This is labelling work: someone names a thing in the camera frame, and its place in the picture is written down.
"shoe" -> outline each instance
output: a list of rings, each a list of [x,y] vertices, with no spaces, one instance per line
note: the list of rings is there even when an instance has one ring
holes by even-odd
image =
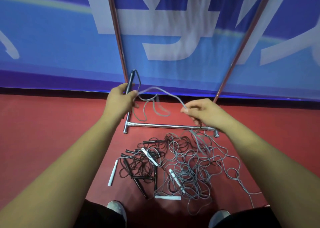
[[[222,221],[224,218],[228,217],[230,213],[226,210],[219,210],[217,213],[215,213],[210,221],[209,221],[209,228],[215,227],[220,221]]]
[[[110,203],[108,203],[106,207],[122,215],[125,220],[125,226],[127,227],[127,214],[126,214],[125,208],[120,202],[115,200],[111,201]]]

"hand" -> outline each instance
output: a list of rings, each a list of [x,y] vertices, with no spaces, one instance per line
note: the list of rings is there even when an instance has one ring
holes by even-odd
[[[138,91],[133,90],[124,95],[123,92],[126,90],[126,86],[127,83],[123,83],[111,89],[106,99],[106,107],[102,115],[103,117],[110,118],[112,116],[115,117],[116,120],[120,121],[120,119],[132,109],[132,107],[139,108],[139,105],[134,102],[138,95]]]
[[[196,125],[200,125],[199,121],[201,121],[206,126],[224,131],[228,124],[235,121],[208,98],[190,101],[186,107],[183,107],[180,112],[189,115]]]

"person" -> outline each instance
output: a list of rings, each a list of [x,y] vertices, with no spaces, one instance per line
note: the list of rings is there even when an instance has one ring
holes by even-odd
[[[102,117],[0,212],[0,227],[125,227],[126,214],[116,201],[106,207],[85,200],[89,187],[137,91],[126,84],[109,93]],[[211,227],[318,227],[320,179],[278,151],[209,99],[186,104],[182,113],[196,125],[225,133],[246,165],[269,208],[229,215],[217,212]]]

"red floor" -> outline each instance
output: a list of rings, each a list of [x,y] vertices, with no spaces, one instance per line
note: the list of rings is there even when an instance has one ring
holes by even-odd
[[[0,208],[89,129],[102,114],[104,105],[104,100],[96,99],[0,95]],[[188,117],[179,113],[180,104],[162,105],[171,111],[171,116],[158,117],[150,104],[146,108],[149,122],[192,125]],[[320,176],[320,111],[239,106],[223,106],[223,109]],[[108,187],[114,161],[120,153],[125,149],[135,149],[139,142],[151,137],[163,139],[170,132],[167,129],[133,127],[124,135],[123,124],[122,121],[93,181],[87,196],[90,201],[107,205],[111,200],[119,200],[125,205],[132,224],[151,226],[146,222],[148,220],[154,227],[166,224],[169,227],[174,224],[179,227],[206,227],[215,210],[225,209],[233,213],[251,208],[248,195],[225,174],[211,179],[214,202],[195,217],[188,215],[185,201],[145,201],[129,178],[122,179],[116,175],[113,186]],[[173,132],[179,135],[182,131]],[[224,134],[217,142],[227,147],[230,154],[236,155]],[[227,167],[236,165],[232,159],[226,159],[225,163]],[[240,169],[240,178],[249,191],[258,191],[244,165]],[[152,195],[153,185],[145,187]],[[253,196],[253,202],[256,207],[267,204],[262,195]]]

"person's left hand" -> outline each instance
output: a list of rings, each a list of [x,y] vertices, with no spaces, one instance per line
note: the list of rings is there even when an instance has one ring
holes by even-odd
[[[123,83],[113,89],[111,89],[107,99],[106,107],[103,112],[103,117],[116,118],[120,121],[132,107],[139,108],[139,105],[134,102],[138,95],[137,90],[133,90],[128,94],[124,95],[123,92],[126,90],[127,83]]]

